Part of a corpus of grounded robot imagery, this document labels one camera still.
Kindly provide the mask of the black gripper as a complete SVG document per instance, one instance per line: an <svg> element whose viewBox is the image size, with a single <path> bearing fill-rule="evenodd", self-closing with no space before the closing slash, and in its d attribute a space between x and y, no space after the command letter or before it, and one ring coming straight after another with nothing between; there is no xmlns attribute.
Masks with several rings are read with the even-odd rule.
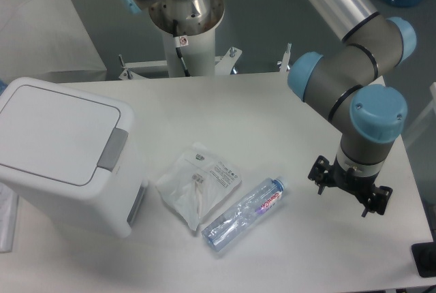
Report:
<svg viewBox="0 0 436 293"><path fill-rule="evenodd" d="M368 213L384 215L393 189L391 187L375 185L379 174L379 165L366 165L352 162L334 161L332 165L322 155L319 155L313 164L308 179L318 186L317 194L322 195L326 187L337 187L355 196L364 210L361 214L366 217Z"/></svg>

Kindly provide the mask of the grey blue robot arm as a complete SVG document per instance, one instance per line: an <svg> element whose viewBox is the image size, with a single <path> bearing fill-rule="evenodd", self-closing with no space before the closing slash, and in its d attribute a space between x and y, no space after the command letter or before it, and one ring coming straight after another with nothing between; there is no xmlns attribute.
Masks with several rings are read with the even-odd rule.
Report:
<svg viewBox="0 0 436 293"><path fill-rule="evenodd" d="M171 77L217 75L215 27L222 0L121 0L131 13L147 11L166 39ZM333 57L308 52L288 67L289 88L341 132L335 160L318 157L309 173L320 191L337 187L355 196L365 213L385 213L392 190L376 186L403 131L405 98L375 84L408 58L416 33L402 18L384 18L369 0L309 0L344 49Z"/></svg>

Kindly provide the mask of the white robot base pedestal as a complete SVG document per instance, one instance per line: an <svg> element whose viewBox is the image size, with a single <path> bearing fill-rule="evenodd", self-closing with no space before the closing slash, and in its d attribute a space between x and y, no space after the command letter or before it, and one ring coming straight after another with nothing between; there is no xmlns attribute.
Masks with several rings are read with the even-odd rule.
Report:
<svg viewBox="0 0 436 293"><path fill-rule="evenodd" d="M221 56L215 54L216 29L224 17L223 0L161 0L148 8L160 31L163 61L124 62L120 79L139 80L152 73L167 72L171 78L227 76L237 74L236 63L243 51L234 46Z"/></svg>

